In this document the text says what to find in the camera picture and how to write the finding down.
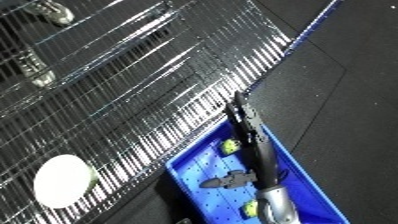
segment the tennis ball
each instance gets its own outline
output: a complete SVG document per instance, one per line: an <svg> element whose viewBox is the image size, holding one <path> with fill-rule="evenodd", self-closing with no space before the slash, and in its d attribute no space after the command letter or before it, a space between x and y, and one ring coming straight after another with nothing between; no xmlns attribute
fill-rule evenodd
<svg viewBox="0 0 398 224"><path fill-rule="evenodd" d="M249 218L256 217L257 216L257 206L258 206L258 203L254 199L249 202L246 202L245 205L243 206L243 212Z"/></svg>
<svg viewBox="0 0 398 224"><path fill-rule="evenodd" d="M240 149L240 142L235 139L227 139L221 145L221 151L225 155L231 155L232 153Z"/></svg>

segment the blue plastic tray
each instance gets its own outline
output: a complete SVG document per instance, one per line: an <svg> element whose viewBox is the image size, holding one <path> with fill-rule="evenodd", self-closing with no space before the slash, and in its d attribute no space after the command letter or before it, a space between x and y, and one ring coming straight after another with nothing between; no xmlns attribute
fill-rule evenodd
<svg viewBox="0 0 398 224"><path fill-rule="evenodd" d="M264 131L272 139L279 167L290 171L282 184L287 187L297 207L300 221L317 224L349 223L265 126ZM260 223L257 218L248 219L241 212L242 206L254 198L253 185L236 189L199 188L199 184L209 178L224 177L231 170L245 170L239 152L225 157L220 151L220 144L231 136L231 125L223 120L171 159L167 169L207 223Z"/></svg>

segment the white round object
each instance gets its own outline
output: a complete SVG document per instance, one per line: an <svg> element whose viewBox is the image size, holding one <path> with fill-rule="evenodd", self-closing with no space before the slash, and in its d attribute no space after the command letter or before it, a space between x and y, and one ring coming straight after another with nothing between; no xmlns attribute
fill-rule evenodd
<svg viewBox="0 0 398 224"><path fill-rule="evenodd" d="M56 156L48 160L36 174L36 199L50 208L65 208L89 190L93 178L91 168L79 157Z"/></svg>

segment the black rubber mat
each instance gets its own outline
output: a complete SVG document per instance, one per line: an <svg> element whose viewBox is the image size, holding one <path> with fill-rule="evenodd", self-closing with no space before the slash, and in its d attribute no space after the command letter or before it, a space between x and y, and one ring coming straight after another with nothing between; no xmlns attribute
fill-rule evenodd
<svg viewBox="0 0 398 224"><path fill-rule="evenodd" d="M293 29L324 4L263 2ZM387 0L344 2L310 38L314 45L301 46L251 96L352 223L398 218L397 8Z"/></svg>

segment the wire shelf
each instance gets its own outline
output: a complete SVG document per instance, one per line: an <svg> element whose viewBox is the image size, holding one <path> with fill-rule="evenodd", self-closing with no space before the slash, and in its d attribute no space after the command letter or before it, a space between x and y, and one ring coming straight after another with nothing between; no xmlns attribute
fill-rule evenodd
<svg viewBox="0 0 398 224"><path fill-rule="evenodd" d="M290 43L247 0L60 1L75 15L63 27L25 12L37 2L0 17L18 35L8 41L20 42L0 62L1 223L91 222L211 126ZM27 76L20 58L29 51L46 66ZM48 71L56 78L35 85ZM32 183L61 154L87 161L100 179L54 210L36 201Z"/></svg>

